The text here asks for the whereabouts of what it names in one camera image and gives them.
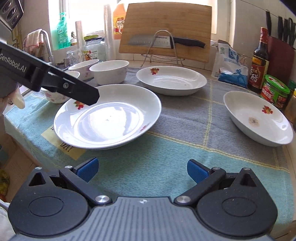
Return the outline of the left gloved hand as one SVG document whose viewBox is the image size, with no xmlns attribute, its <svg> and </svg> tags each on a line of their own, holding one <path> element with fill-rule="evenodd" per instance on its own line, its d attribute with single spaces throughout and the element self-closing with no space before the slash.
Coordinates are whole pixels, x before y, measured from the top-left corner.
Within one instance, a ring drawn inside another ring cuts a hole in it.
<svg viewBox="0 0 296 241">
<path fill-rule="evenodd" d="M 19 109 L 25 108 L 25 101 L 23 99 L 23 96 L 20 92 L 19 87 L 17 87 L 12 93 L 10 93 L 8 96 L 0 99 L 0 113 L 3 114 L 4 110 L 6 109 L 6 106 L 8 104 L 8 100 L 11 100 L 15 106 L 17 106 Z"/>
</svg>

